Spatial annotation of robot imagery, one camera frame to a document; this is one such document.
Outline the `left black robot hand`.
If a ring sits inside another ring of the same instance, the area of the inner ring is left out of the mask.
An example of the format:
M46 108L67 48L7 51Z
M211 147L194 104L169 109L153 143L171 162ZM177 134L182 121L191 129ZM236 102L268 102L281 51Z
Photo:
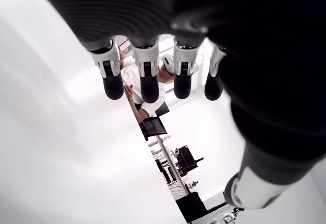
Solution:
M325 0L48 0L100 70L106 95L123 95L114 37L126 36L141 94L158 99L158 36L174 37L174 92L186 98L197 51L215 44L205 96L231 98L246 144L228 204L269 206L325 158Z

